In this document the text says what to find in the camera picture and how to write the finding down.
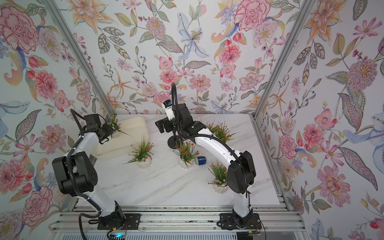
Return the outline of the pink flower potted plant boxed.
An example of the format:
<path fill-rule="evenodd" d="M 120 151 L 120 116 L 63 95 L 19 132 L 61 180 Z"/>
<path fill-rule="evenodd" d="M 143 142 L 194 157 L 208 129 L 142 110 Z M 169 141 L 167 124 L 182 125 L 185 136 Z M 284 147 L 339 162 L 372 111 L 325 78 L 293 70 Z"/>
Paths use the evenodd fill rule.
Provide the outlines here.
<path fill-rule="evenodd" d="M 118 120 L 116 115 L 111 116 L 110 121 L 109 121 L 109 126 L 113 129 L 113 133 L 111 136 L 112 139 L 119 137 L 121 134 L 131 136 L 131 135 L 122 131 L 122 125 L 119 123 L 119 120 Z"/>

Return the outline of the red flower potted plant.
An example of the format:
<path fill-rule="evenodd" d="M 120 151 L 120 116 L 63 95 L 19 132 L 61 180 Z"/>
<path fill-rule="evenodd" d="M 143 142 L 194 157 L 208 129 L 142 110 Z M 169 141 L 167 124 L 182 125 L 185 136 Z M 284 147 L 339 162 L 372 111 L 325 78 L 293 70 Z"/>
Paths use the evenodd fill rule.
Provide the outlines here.
<path fill-rule="evenodd" d="M 195 151 L 196 144 L 191 141 L 177 141 L 176 149 L 173 152 L 179 156 L 180 165 L 183 169 L 193 167 L 200 153 Z"/>

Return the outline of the orange flower potted plant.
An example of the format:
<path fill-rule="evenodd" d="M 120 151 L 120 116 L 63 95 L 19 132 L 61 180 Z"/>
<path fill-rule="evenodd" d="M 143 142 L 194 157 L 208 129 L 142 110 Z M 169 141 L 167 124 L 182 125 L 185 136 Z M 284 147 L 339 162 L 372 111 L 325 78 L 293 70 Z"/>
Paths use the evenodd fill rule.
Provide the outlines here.
<path fill-rule="evenodd" d="M 133 144 L 131 147 L 132 151 L 129 153 L 129 156 L 132 158 L 124 163 L 124 165 L 136 163 L 140 169 L 149 168 L 153 162 L 154 144 L 143 136 L 139 143 Z"/>

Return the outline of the pink flower potted plant front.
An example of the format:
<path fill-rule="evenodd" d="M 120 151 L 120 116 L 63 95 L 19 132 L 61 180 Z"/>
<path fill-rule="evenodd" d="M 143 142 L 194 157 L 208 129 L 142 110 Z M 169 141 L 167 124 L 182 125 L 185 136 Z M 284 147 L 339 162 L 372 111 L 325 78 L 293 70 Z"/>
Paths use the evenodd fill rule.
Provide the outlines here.
<path fill-rule="evenodd" d="M 226 193 L 229 189 L 227 183 L 227 168 L 219 162 L 216 164 L 211 163 L 209 166 L 209 171 L 214 176 L 214 179 L 208 182 L 208 185 L 211 185 L 214 191 L 218 194 Z"/>

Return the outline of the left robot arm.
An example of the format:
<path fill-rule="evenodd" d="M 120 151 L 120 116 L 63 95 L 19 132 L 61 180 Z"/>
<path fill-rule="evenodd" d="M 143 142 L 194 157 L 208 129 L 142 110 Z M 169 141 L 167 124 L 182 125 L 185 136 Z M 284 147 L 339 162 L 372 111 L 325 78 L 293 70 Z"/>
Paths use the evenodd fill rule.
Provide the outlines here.
<path fill-rule="evenodd" d="M 97 171 L 90 160 L 92 150 L 108 142 L 114 130 L 108 123 L 102 124 L 102 117 L 98 114 L 82 117 L 73 109 L 71 114 L 80 134 L 71 149 L 52 162 L 59 190 L 64 195 L 83 199 L 92 206 L 97 212 L 92 218 L 98 219 L 99 229 L 117 229 L 123 226 L 126 217 L 119 204 L 97 186 Z"/>

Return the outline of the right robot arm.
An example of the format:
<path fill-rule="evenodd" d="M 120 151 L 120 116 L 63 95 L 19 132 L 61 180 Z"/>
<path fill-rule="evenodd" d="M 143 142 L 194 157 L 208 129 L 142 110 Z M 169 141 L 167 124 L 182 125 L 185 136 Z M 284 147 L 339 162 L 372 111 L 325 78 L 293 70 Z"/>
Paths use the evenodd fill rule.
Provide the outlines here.
<path fill-rule="evenodd" d="M 254 224 L 253 210 L 250 204 L 248 188 L 254 184 L 256 177 L 255 164 L 251 153 L 239 152 L 214 135 L 203 123 L 194 121 L 185 104 L 177 104 L 166 100 L 162 104 L 166 118 L 155 124 L 160 133 L 172 132 L 168 140 L 171 149 L 178 150 L 181 160 L 188 165 L 193 153 L 187 149 L 198 145 L 216 157 L 227 169 L 226 185 L 234 192 L 235 202 L 230 215 L 221 215 L 219 224 L 222 229 L 245 229 Z"/>

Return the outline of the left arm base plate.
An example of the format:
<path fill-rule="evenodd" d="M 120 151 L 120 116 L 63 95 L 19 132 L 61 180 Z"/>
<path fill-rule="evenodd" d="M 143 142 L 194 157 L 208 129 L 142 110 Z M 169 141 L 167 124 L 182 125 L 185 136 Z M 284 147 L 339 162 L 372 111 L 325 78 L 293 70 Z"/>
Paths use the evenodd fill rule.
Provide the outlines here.
<path fill-rule="evenodd" d="M 141 214 L 123 214 L 118 216 L 111 214 L 106 217 L 100 217 L 97 230 L 138 230 Z"/>

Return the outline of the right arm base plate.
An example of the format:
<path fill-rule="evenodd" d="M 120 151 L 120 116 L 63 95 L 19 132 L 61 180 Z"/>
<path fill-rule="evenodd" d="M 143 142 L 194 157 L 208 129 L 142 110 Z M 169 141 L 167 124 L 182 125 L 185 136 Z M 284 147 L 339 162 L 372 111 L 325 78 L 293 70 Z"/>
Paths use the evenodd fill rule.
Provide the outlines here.
<path fill-rule="evenodd" d="M 262 223 L 258 214 L 249 213 L 244 218 L 235 212 L 220 214 L 217 226 L 222 230 L 262 230 Z"/>

